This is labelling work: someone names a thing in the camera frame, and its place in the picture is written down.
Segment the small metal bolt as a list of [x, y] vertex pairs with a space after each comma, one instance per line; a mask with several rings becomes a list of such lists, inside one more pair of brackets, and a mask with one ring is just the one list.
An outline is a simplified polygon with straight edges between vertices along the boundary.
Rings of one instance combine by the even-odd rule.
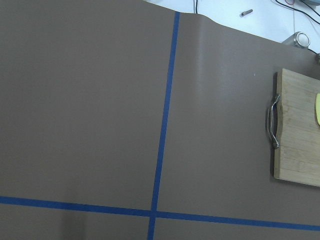
[[253, 12], [253, 9], [249, 9], [240, 13], [241, 17], [247, 16]]

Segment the bamboo cutting board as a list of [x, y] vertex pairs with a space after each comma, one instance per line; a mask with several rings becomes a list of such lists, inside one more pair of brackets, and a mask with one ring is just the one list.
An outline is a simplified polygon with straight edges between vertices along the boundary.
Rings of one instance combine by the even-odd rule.
[[274, 148], [273, 176], [299, 184], [320, 185], [320, 126], [315, 115], [320, 81], [282, 69], [268, 108], [267, 130]]

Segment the yellow plastic knife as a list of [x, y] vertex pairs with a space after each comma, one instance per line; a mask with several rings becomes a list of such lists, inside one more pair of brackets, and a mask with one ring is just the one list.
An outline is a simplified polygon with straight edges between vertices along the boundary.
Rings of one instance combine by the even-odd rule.
[[320, 93], [316, 94], [315, 104], [314, 104], [314, 111], [315, 111], [316, 122], [320, 126]]

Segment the metal cylinder weight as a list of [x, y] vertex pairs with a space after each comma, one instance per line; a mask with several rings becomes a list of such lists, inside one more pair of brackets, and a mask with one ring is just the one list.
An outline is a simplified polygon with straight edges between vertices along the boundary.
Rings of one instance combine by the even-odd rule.
[[310, 46], [310, 38], [301, 31], [297, 31], [287, 39], [285, 39], [282, 44], [287, 46], [293, 46], [301, 49], [308, 49]]

